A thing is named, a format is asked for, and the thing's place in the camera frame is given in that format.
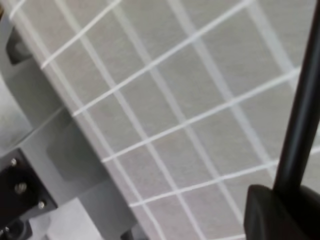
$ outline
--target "black plastic part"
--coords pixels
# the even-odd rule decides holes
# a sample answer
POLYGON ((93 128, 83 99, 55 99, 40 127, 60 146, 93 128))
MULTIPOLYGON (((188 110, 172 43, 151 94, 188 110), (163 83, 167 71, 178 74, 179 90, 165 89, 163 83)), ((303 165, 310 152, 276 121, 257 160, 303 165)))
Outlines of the black plastic part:
POLYGON ((32 229, 28 221, 17 220, 8 225, 0 236, 0 240, 27 240, 32 236, 32 229))
POLYGON ((28 219, 44 214, 57 208, 57 205, 46 187, 30 166, 22 151, 15 149, 0 159, 0 230, 18 220, 26 222, 28 219), (15 186, 25 183, 24 193, 17 194, 15 186), (38 203, 44 202, 43 209, 38 203))
POLYGON ((245 207, 246 240, 310 240, 269 188, 251 185, 245 207))
POLYGON ((274 191, 292 201, 299 191, 320 119, 320 2, 318 1, 286 131, 274 191))

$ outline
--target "screw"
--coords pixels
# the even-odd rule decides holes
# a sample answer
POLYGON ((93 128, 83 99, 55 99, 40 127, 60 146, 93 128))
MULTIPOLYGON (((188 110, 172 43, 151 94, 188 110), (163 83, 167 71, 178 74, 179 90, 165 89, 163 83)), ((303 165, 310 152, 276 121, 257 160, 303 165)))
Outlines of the screw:
POLYGON ((17 164, 18 164, 18 161, 15 158, 11 159, 11 166, 12 167, 17 166, 17 164))
POLYGON ((38 203, 38 208, 41 209, 41 210, 44 209, 45 206, 46 206, 46 203, 45 203, 44 201, 40 201, 40 202, 38 203))
POLYGON ((21 182, 14 186, 14 191, 16 194, 23 194, 27 190, 27 184, 25 182, 21 182))

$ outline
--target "black pole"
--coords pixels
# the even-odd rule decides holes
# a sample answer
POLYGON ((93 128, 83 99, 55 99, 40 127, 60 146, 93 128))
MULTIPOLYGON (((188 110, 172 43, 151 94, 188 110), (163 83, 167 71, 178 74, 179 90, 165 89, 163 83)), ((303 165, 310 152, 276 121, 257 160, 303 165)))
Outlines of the black pole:
POLYGON ((320 2, 318 1, 273 190, 283 199, 300 188, 320 119, 320 2))

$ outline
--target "black clamp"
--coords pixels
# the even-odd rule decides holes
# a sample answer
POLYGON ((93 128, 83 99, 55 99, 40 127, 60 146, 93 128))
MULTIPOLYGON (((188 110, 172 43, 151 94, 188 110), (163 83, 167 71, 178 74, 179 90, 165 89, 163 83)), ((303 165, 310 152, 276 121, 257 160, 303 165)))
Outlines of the black clamp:
POLYGON ((1 157, 0 169, 0 240, 26 240, 28 220, 57 205, 21 150, 1 157))

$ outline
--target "white grid line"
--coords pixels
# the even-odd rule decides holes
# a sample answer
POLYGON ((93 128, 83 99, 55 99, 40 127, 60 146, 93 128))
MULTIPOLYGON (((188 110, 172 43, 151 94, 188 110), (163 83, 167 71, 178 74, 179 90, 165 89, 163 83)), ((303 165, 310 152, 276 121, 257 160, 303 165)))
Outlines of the white grid line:
MULTIPOLYGON (((250 18, 256 26, 256 29, 263 38, 266 46, 268 47, 273 59, 281 69, 283 73, 287 73, 294 69, 294 64, 292 63, 288 53, 286 52, 284 46, 282 45, 276 31, 273 29, 265 11, 261 8, 258 0, 253 1, 247 7, 247 12, 250 18)), ((295 92, 296 85, 293 81, 288 82, 289 86, 295 92)))
MULTIPOLYGON (((55 1, 57 3, 58 7, 60 8, 60 10, 62 11, 62 13, 66 16, 66 19, 67 19, 69 25, 74 29, 74 31, 77 31, 80 28, 80 26, 78 25, 76 20, 73 18, 68 7, 58 0, 55 0, 55 1)), ((104 80, 106 81, 106 83, 110 86, 110 88, 114 87, 116 85, 116 83, 112 79, 107 68, 104 66, 102 60, 100 59, 99 55, 97 54, 97 52, 93 48, 93 46, 90 43, 90 41, 88 40, 88 38, 84 35, 80 38, 80 41, 83 44, 86 51, 88 52, 92 61, 94 62, 94 64, 98 68, 98 70, 100 71, 100 73, 101 73, 102 77, 104 78, 104 80)), ((125 114, 128 116, 129 120, 131 121, 132 125, 134 126, 134 128, 138 132, 139 136, 143 140, 147 139, 148 138, 147 134, 145 133, 137 116, 135 115, 135 113, 133 112, 131 107, 129 106, 128 102, 126 101, 126 99, 124 98, 122 93, 120 91, 117 91, 114 93, 114 96, 118 100, 120 106, 122 107, 125 114)), ((160 158, 158 152, 156 151, 156 149, 154 148, 154 146, 151 143, 148 143, 146 145, 146 148, 150 152, 151 156, 154 158, 155 163, 159 167, 160 171, 163 173, 163 175, 164 175, 165 179, 167 180, 167 182, 169 183, 170 187, 173 189, 174 192, 176 192, 178 187, 176 186, 176 183, 174 182, 172 176, 170 175, 167 167, 165 166, 165 164, 161 160, 161 158, 160 158)), ((202 233, 200 227, 198 226, 198 223, 197 223, 195 217, 193 216, 191 210, 189 209, 189 206, 185 202, 182 195, 179 194, 178 192, 176 192, 176 196, 177 196, 177 199, 180 202, 182 208, 184 209, 187 217, 189 218, 190 223, 194 227, 195 232, 198 234, 198 236, 200 237, 201 240, 206 240, 204 234, 202 233)))
POLYGON ((15 16, 17 11, 22 7, 22 5, 26 2, 26 0, 20 0, 11 10, 9 14, 9 19, 12 20, 12 18, 15 16))
MULTIPOLYGON (((167 0, 172 10, 175 12, 177 19, 179 20, 182 28, 188 35, 194 34, 196 31, 195 26, 192 21, 188 17, 183 5, 180 3, 180 0, 167 0)), ((244 4, 250 4, 251 0, 243 0, 244 4)), ((200 59, 202 60, 204 66, 206 67, 211 79, 219 89, 222 94, 222 97, 225 101, 229 101, 233 98, 233 94, 229 89, 225 79, 220 73, 218 66, 216 65, 213 57, 209 54, 209 50, 207 49, 205 43, 201 38, 198 38, 197 41, 193 42, 193 46, 198 53, 200 59)), ((257 156, 260 158, 262 163, 267 163, 271 161, 267 151, 265 150, 261 140, 259 139, 256 131, 252 128, 250 122, 248 121, 246 115, 243 113, 240 106, 235 104, 231 107, 231 112, 233 113, 235 119, 237 120, 239 126, 242 128, 244 134, 247 139, 251 143, 253 150, 256 152, 257 156)), ((268 169, 270 176, 272 177, 272 171, 268 169)))
MULTIPOLYGON (((319 146, 314 146, 311 149, 310 156, 318 154, 318 153, 320 153, 320 145, 319 146)), ((241 176, 245 176, 245 175, 248 175, 248 174, 252 174, 252 173, 255 173, 255 172, 258 172, 258 171, 266 170, 266 169, 268 169, 270 167, 277 166, 278 162, 279 162, 279 159, 272 160, 271 162, 269 162, 267 164, 261 164, 261 165, 250 167, 250 168, 247 168, 247 169, 244 169, 244 170, 241 170, 241 171, 237 171, 237 172, 234 172, 234 173, 222 175, 221 177, 219 177, 217 179, 214 179, 214 180, 209 180, 209 181, 205 181, 205 182, 198 183, 198 184, 195 184, 195 185, 191 185, 191 186, 180 188, 178 191, 180 193, 185 193, 185 192, 193 191, 193 190, 196 190, 196 189, 204 188, 204 187, 207 187, 207 186, 210 186, 210 185, 218 184, 218 183, 223 182, 225 180, 235 179, 235 178, 238 178, 238 177, 241 177, 241 176)), ((136 206, 140 206, 142 204, 147 204, 147 203, 150 203, 150 202, 157 201, 159 199, 163 199, 163 198, 172 196, 174 194, 175 193, 173 191, 162 193, 160 195, 156 195, 156 196, 153 196, 153 197, 146 198, 143 201, 130 203, 129 206, 131 208, 133 208, 133 207, 136 207, 136 206)))
POLYGON ((219 24, 223 23, 228 18, 232 17, 234 14, 236 14, 239 11, 241 11, 242 9, 244 9, 246 6, 247 6, 246 2, 240 2, 240 3, 236 4, 234 7, 230 8, 225 13, 223 13, 222 15, 220 15, 219 17, 217 17, 216 19, 214 19, 213 21, 208 23, 206 26, 204 26, 203 28, 201 28, 200 30, 195 32, 192 36, 186 38, 181 43, 177 44, 176 46, 174 46, 173 48, 171 48, 170 50, 168 50, 167 52, 165 52, 164 54, 162 54, 161 56, 159 56, 158 58, 153 60, 149 65, 138 70, 137 72, 135 72, 134 74, 132 74, 131 76, 126 78, 124 81, 122 81, 121 83, 116 85, 114 88, 108 90, 107 92, 101 94, 100 96, 98 96, 97 98, 92 100, 91 102, 87 103, 85 106, 79 108, 77 111, 75 111, 73 113, 73 116, 76 116, 76 115, 80 114, 81 112, 87 110, 88 108, 92 107, 96 103, 98 103, 101 100, 105 99, 106 97, 110 96, 114 92, 118 91, 119 89, 121 89, 125 85, 129 84, 130 82, 135 80, 137 77, 148 72, 154 66, 160 64, 161 62, 163 62, 164 60, 166 60, 167 58, 169 58, 170 56, 172 56, 173 54, 175 54, 176 52, 178 52, 179 50, 181 50, 185 46, 191 44, 192 42, 194 42, 196 39, 198 39, 199 37, 201 37, 202 35, 204 35, 208 31, 212 30, 213 28, 215 28, 219 24))
POLYGON ((77 28, 76 35, 73 36, 69 41, 63 44, 58 50, 56 50, 51 56, 49 56, 42 64, 41 69, 44 69, 52 60, 59 56, 64 50, 79 40, 86 32, 88 32, 100 19, 102 19, 107 13, 109 13, 114 7, 116 7, 122 0, 114 0, 98 15, 96 15, 85 27, 82 29, 77 28))
MULTIPOLYGON (((47 50, 47 48, 43 44, 43 41, 41 40, 41 38, 38 35, 37 31, 33 28, 31 23, 29 22, 29 20, 25 17, 24 13, 19 11, 19 17, 24 22, 24 24, 27 26, 31 37, 39 45, 39 48, 42 51, 42 53, 44 55, 49 55, 49 51, 47 50)), ((61 81, 61 83, 64 85, 64 87, 66 89, 68 89, 67 85, 69 85, 69 84, 68 84, 65 76, 63 75, 63 73, 60 71, 58 66, 55 65, 54 62, 52 62, 51 64, 53 64, 55 66, 55 68, 53 68, 53 70, 55 72, 58 71, 58 72, 56 72, 56 74, 58 75, 58 78, 61 81)), ((80 101, 77 96, 75 96, 75 97, 76 97, 76 99, 73 99, 73 101, 75 103, 80 101)), ((96 124, 93 122, 92 118, 86 112, 84 113, 84 117, 85 117, 86 121, 88 122, 88 124, 91 126, 93 132, 97 135, 98 139, 101 141, 101 144, 103 145, 103 147, 109 152, 110 155, 114 154, 113 150, 110 148, 109 144, 107 143, 107 141, 103 137, 102 133, 99 131, 99 129, 96 126, 96 124)), ((129 176, 124 171, 124 169, 122 168, 121 164, 118 162, 118 159, 115 158, 114 159, 114 163, 115 163, 115 166, 117 167, 117 169, 119 170, 119 172, 122 174, 122 177, 124 178, 125 182, 128 184, 128 186, 130 186, 133 194, 136 196, 136 198, 138 200, 142 201, 141 195, 138 193, 137 189, 135 188, 135 186, 130 181, 129 176)), ((157 232, 159 234, 160 239, 161 240, 167 240, 165 235, 164 235, 164 233, 163 233, 163 230, 161 229, 161 226, 159 225, 158 221, 155 219, 155 217, 151 213, 149 207, 147 205, 145 205, 145 204, 142 204, 142 208, 145 210, 146 214, 148 215, 148 217, 150 218, 151 222, 153 223, 155 229, 157 230, 157 232)))
MULTIPOLYGON (((129 20, 126 18, 125 13, 122 11, 122 9, 120 7, 115 8, 114 12, 115 12, 119 22, 121 22, 123 29, 127 32, 130 40, 132 41, 132 43, 136 47, 136 50, 137 50, 138 54, 144 60, 144 63, 148 64, 151 61, 151 57, 147 53, 147 50, 144 48, 139 36, 137 35, 137 33, 134 30, 134 27, 131 25, 129 20)), ((172 112, 175 114, 175 116, 178 119, 178 121, 180 123, 185 122, 186 121, 186 117, 182 113, 182 111, 181 111, 181 109, 180 109, 175 97, 171 93, 171 90, 168 88, 165 80, 163 79, 163 77, 159 73, 158 69, 157 68, 153 68, 153 69, 150 70, 150 73, 153 76, 153 79, 155 80, 155 83, 157 84, 157 86, 159 87, 160 91, 164 95, 167 103, 169 104, 172 112)), ((217 169, 213 165, 213 162, 210 160, 210 157, 208 156, 207 151, 201 145, 198 137, 194 133, 194 131, 191 128, 191 126, 190 125, 186 125, 184 127, 184 130, 186 132, 186 135, 188 136, 188 138, 192 142, 192 144, 194 146, 194 149, 197 151, 198 155, 200 156, 200 158, 202 159, 203 163, 205 164, 207 170, 211 174, 211 177, 213 179, 218 178, 219 174, 218 174, 217 169)), ((241 222, 243 216, 241 214, 241 211, 238 209, 235 201, 232 199, 230 193, 228 192, 228 190, 226 189, 226 187, 224 186, 223 183, 219 184, 218 187, 220 188, 220 190, 223 193, 224 197, 228 201, 230 207, 232 209, 234 209, 234 212, 235 212, 235 215, 236 215, 237 219, 241 222)), ((198 232, 199 236, 200 237, 203 236, 204 234, 201 232, 200 228, 198 226, 195 226, 195 227, 197 228, 197 232, 198 232)))
POLYGON ((126 154, 126 153, 128 153, 128 152, 130 152, 130 151, 132 151, 134 149, 137 149, 137 148, 139 148, 141 146, 146 145, 147 143, 153 142, 155 140, 163 138, 166 135, 169 135, 169 134, 174 133, 174 132, 176 132, 176 131, 178 131, 180 129, 183 129, 183 128, 186 127, 186 125, 194 124, 194 123, 196 123, 196 122, 198 122, 200 120, 203 120, 203 119, 205 119, 205 118, 207 118, 209 116, 212 116, 212 115, 214 115, 214 114, 216 114, 216 113, 218 113, 218 112, 220 112, 222 110, 225 110, 225 109, 227 109, 229 107, 232 107, 235 104, 238 104, 238 103, 240 103, 242 101, 250 99, 250 98, 252 98, 252 97, 254 97, 254 96, 256 96, 256 95, 258 95, 260 93, 263 93, 263 92, 265 92, 265 91, 267 91, 267 90, 269 90, 271 88, 274 88, 274 87, 276 87, 276 86, 278 86, 278 85, 280 85, 282 83, 285 83, 285 82, 289 81, 292 77, 298 75, 299 73, 300 73, 300 68, 298 67, 295 70, 293 70, 293 71, 291 71, 291 72, 289 72, 287 74, 281 75, 280 77, 277 77, 275 79, 272 79, 272 80, 270 80, 270 81, 268 81, 268 82, 266 82, 266 83, 264 83, 264 84, 262 84, 262 85, 260 85, 260 86, 258 86, 256 88, 248 91, 247 93, 245 93, 243 95, 235 97, 235 98, 231 99, 228 102, 220 104, 220 105, 218 105, 218 106, 216 106, 216 107, 214 107, 214 108, 212 108, 212 109, 210 109, 208 111, 205 111, 205 112, 203 112, 203 113, 201 113, 199 115, 196 115, 196 116, 194 116, 194 117, 192 117, 190 119, 187 119, 185 122, 183 122, 181 124, 178 124, 178 125, 176 125, 176 126, 174 126, 172 128, 169 128, 169 129, 167 129, 165 131, 162 131, 162 132, 160 132, 160 133, 158 133, 156 135, 153 135, 153 136, 149 137, 146 140, 140 141, 140 142, 138 142, 136 144, 133 144, 133 145, 121 150, 121 151, 118 151, 114 155, 111 155, 111 156, 108 156, 108 157, 104 158, 102 160, 102 162, 103 163, 108 162, 108 161, 112 160, 113 158, 116 158, 116 157, 119 157, 121 155, 124 155, 124 154, 126 154))

